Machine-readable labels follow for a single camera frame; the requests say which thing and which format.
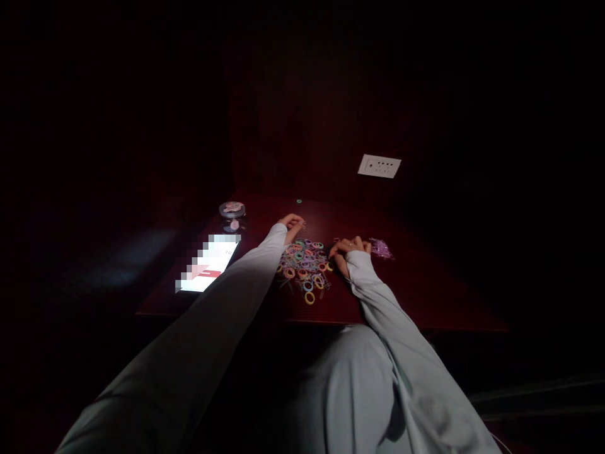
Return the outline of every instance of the sleeve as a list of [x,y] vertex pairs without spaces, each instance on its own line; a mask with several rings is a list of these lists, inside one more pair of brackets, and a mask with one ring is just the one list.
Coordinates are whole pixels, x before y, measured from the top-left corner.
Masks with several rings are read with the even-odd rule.
[[437,353],[374,272],[371,256],[346,256],[353,293],[395,366],[414,453],[499,453],[483,421]]
[[275,275],[287,228],[221,274],[82,411],[57,452],[183,452]]

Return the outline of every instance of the jar lid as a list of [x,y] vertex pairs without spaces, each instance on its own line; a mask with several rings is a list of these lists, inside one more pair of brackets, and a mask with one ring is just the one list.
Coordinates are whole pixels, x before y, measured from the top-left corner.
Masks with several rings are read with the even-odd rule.
[[219,213],[227,219],[241,218],[246,214],[246,206],[241,202],[225,202],[219,206]]

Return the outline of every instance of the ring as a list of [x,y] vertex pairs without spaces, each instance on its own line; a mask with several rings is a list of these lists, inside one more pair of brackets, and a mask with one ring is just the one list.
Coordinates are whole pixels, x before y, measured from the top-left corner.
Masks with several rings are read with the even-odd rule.
[[[309,301],[309,295],[311,295],[313,297],[312,301]],[[311,292],[307,292],[307,293],[304,294],[304,300],[306,301],[306,303],[308,305],[312,305],[315,302],[315,295],[313,293],[311,293]]]

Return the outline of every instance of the purple hair tie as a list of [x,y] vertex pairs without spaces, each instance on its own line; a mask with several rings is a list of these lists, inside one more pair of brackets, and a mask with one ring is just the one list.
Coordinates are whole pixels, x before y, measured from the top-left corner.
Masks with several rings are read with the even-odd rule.
[[377,240],[376,238],[370,238],[370,241],[372,242],[372,252],[374,253],[374,255],[383,259],[395,259],[395,257],[389,250],[389,247],[384,241]]

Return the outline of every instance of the leg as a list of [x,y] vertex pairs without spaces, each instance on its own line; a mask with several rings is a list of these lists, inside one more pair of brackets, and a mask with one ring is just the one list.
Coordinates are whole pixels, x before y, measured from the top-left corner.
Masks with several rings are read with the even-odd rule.
[[395,386],[376,333],[346,327],[306,371],[295,401],[256,435],[268,441],[264,452],[374,453],[385,438],[403,432]]

